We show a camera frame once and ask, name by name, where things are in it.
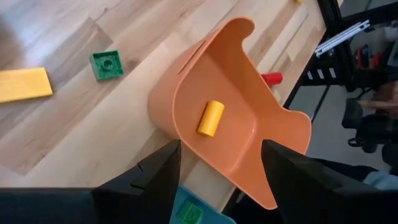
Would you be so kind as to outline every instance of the yellow cylinder block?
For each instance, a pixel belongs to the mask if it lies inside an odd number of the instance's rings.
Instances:
[[[210,137],[214,137],[218,123],[223,115],[224,104],[219,101],[211,100],[207,103],[206,110],[201,118],[198,132]]]

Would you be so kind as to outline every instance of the wooden tabletop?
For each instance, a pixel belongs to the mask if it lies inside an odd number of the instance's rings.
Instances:
[[[182,51],[228,19],[251,18],[244,49],[261,73],[282,72],[281,104],[325,25],[316,0],[3,0],[0,69],[45,67],[54,95],[0,105],[0,185],[97,186],[169,139],[147,96]],[[118,50],[125,76],[97,82],[93,52]],[[181,183],[222,209],[235,187],[183,151]]]

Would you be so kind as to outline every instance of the floor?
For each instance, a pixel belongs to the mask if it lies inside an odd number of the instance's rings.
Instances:
[[[367,6],[371,9],[392,1],[396,0],[346,0],[342,5],[341,12],[345,16],[362,11]],[[351,48],[355,50],[359,46],[366,44],[369,39],[373,40],[369,43],[371,49],[380,49],[384,44],[384,31],[380,29],[368,34],[359,34],[353,39]],[[312,117],[324,89],[324,86],[301,87],[290,109],[303,111]],[[312,141],[307,155],[345,164],[366,165],[388,170],[389,166],[382,161],[380,149],[374,154],[366,154],[360,148],[353,148],[347,144],[347,140],[354,137],[355,130],[344,129],[341,126],[341,120],[345,110],[345,99],[356,94],[358,93],[349,94],[340,86],[332,86],[330,88],[313,123]]]

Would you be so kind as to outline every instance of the yellow wooden block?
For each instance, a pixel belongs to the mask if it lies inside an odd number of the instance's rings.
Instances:
[[[218,123],[223,115],[224,108],[224,104],[220,103],[219,101],[209,101],[200,121],[198,132],[210,137],[214,137]]]
[[[52,95],[44,68],[0,71],[0,103]]]

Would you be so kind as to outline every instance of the red cylinder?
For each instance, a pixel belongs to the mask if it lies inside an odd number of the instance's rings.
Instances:
[[[283,80],[283,75],[280,72],[262,74],[261,77],[269,86],[280,84]]]

